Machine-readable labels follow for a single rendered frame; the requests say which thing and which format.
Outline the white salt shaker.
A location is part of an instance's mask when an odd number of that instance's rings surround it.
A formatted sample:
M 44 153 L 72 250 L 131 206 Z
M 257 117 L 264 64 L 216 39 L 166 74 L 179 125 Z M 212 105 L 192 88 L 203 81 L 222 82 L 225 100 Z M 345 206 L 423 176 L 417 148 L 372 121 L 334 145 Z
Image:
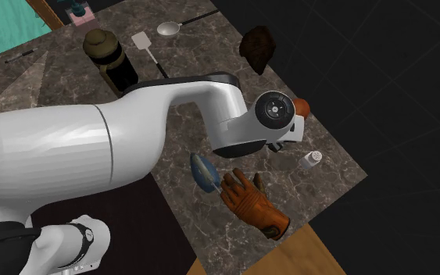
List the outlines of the white salt shaker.
M 319 151 L 311 151 L 310 153 L 306 154 L 301 159 L 301 166 L 303 169 L 311 169 L 315 165 L 317 165 L 323 158 L 323 155 Z

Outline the orange ball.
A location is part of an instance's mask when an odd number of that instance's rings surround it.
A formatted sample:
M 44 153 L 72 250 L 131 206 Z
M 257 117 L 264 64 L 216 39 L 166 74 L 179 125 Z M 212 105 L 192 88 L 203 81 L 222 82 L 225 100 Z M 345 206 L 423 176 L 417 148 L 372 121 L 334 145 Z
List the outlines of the orange ball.
M 295 98 L 292 100 L 295 106 L 295 114 L 307 118 L 310 114 L 310 107 L 308 102 L 302 98 Z

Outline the orange-brown leather glove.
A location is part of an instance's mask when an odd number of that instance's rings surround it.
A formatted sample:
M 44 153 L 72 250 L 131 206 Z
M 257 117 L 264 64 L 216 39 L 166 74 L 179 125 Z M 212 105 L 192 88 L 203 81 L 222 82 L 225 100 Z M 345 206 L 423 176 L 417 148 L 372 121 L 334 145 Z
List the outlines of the orange-brown leather glove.
M 250 180 L 239 168 L 225 173 L 220 183 L 220 197 L 237 218 L 262 232 L 267 239 L 278 241 L 290 226 L 290 218 L 268 199 L 258 173 Z

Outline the blue oval brush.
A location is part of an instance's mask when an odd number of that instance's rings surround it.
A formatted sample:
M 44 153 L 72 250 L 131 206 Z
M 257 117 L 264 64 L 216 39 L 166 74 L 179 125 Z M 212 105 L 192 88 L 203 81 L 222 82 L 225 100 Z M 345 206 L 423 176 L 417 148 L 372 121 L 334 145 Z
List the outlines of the blue oval brush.
M 215 166 L 205 157 L 196 153 L 190 154 L 191 175 L 195 183 L 206 193 L 220 190 L 220 175 Z

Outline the dark brown lumpy object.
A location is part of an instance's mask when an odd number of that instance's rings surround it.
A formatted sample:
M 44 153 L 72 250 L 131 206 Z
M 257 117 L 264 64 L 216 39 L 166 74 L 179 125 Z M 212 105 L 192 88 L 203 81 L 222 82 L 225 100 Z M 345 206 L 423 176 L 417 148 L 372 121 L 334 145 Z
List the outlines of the dark brown lumpy object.
M 276 47 L 276 42 L 268 27 L 256 26 L 243 36 L 239 45 L 239 54 L 246 58 L 258 75 L 262 75 Z

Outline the dark robot stand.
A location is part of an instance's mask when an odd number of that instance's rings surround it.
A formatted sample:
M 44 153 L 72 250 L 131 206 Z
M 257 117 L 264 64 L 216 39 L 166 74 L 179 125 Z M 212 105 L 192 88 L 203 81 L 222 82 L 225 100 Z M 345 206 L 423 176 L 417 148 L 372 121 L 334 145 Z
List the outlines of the dark robot stand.
M 111 191 L 45 205 L 31 217 L 43 227 L 84 214 L 106 223 L 111 242 L 99 268 L 83 275 L 186 275 L 197 259 L 150 174 Z

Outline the olive and black bottle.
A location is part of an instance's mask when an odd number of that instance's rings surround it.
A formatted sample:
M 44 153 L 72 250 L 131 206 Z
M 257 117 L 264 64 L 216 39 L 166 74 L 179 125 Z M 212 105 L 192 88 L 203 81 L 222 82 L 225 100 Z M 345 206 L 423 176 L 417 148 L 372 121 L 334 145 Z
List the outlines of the olive and black bottle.
M 138 83 L 138 75 L 113 32 L 99 28 L 88 31 L 83 50 L 118 98 Z

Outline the black pen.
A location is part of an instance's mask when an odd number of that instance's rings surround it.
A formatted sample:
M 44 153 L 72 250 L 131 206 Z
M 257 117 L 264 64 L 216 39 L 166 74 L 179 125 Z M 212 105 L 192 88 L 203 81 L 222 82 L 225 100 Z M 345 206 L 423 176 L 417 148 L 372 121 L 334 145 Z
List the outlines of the black pen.
M 30 55 L 30 54 L 36 52 L 37 50 L 38 50 L 38 48 L 32 48 L 31 50 L 27 50 L 27 51 L 25 51 L 25 52 L 21 52 L 21 53 L 15 55 L 15 56 L 13 56 L 13 57 L 11 57 L 11 58 L 5 60 L 4 63 L 6 63 L 6 64 L 8 64 L 8 63 L 13 63 L 13 62 L 15 62 L 16 60 L 18 60 L 18 59 L 20 59 L 20 58 L 22 58 L 22 57 L 24 57 L 24 56 L 26 56 L 26 55 Z

